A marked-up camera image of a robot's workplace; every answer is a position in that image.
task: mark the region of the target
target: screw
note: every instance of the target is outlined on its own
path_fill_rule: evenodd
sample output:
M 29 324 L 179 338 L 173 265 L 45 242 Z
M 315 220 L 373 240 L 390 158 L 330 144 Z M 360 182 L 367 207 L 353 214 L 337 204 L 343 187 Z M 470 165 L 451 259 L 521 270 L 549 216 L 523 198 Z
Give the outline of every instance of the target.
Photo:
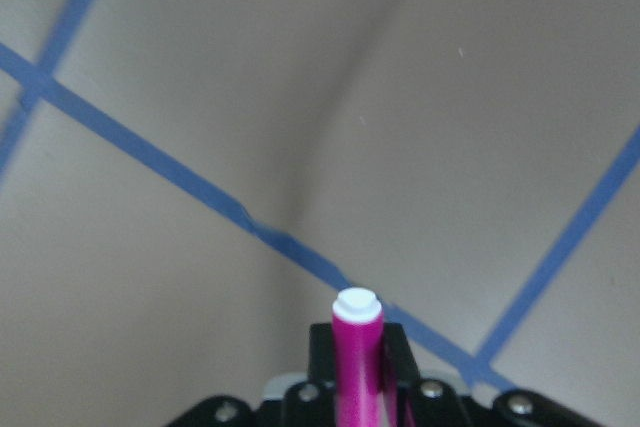
M 312 400 L 316 400 L 318 398 L 318 395 L 320 395 L 320 392 L 318 391 L 318 388 L 313 384 L 305 384 L 304 387 L 302 387 L 298 391 L 298 397 L 303 402 L 311 402 Z
M 528 415 L 533 412 L 533 403 L 524 395 L 514 395 L 507 402 L 514 414 Z
M 437 380 L 425 380 L 420 386 L 420 392 L 425 397 L 429 397 L 430 399 L 437 399 L 442 397 L 444 393 L 444 387 Z
M 216 410 L 216 420 L 218 422 L 228 422 L 238 415 L 238 408 L 231 402 L 225 401 L 218 410 Z

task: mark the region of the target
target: magenta marker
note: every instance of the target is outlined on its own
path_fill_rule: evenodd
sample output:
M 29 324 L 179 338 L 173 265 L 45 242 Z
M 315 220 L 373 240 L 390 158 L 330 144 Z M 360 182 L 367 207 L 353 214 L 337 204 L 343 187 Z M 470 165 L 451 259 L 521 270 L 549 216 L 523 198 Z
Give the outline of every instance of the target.
M 338 294 L 333 303 L 337 427 L 378 427 L 382 330 L 376 294 L 360 288 Z

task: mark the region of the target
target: metal bolt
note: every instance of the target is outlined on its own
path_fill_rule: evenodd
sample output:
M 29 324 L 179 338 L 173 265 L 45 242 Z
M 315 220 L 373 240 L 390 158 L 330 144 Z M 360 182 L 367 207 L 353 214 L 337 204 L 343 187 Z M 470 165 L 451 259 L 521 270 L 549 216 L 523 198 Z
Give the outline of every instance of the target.
M 225 401 L 218 410 L 216 410 L 215 417 L 218 422 L 228 422 L 238 415 L 238 408 L 231 402 Z
M 507 402 L 514 414 L 528 415 L 533 412 L 533 403 L 524 395 L 514 395 Z
M 429 397 L 430 399 L 437 399 L 442 397 L 444 393 L 444 387 L 437 380 L 425 380 L 420 386 L 420 392 L 425 397 Z
M 298 397 L 303 402 L 311 402 L 312 400 L 316 400 L 318 398 L 318 395 L 320 395 L 320 391 L 313 384 L 305 384 L 304 387 L 302 387 L 298 391 Z

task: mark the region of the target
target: marker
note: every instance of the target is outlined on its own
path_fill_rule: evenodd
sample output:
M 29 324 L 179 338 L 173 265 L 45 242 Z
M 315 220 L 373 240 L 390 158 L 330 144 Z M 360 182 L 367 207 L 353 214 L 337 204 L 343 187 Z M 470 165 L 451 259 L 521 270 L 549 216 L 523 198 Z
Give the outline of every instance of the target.
M 382 387 L 382 305 L 367 289 L 343 290 L 333 303 L 337 427 L 378 427 Z

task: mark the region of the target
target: bolt head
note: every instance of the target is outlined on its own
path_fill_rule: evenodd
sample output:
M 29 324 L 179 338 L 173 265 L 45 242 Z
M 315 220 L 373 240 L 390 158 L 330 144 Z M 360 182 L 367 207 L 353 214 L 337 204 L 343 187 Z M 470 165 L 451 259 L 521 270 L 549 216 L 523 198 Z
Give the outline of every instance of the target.
M 313 400 L 316 400 L 319 395 L 320 395 L 320 391 L 313 384 L 305 384 L 298 391 L 298 398 L 303 402 L 311 402 Z
M 437 380 L 425 380 L 422 385 L 420 385 L 420 392 L 430 399 L 438 399 L 442 397 L 444 387 Z
M 528 415 L 533 412 L 533 402 L 528 397 L 516 394 L 509 397 L 507 401 L 511 412 L 518 415 Z
M 218 422 L 229 422 L 236 415 L 238 415 L 238 408 L 233 403 L 225 401 L 216 410 L 215 418 Z

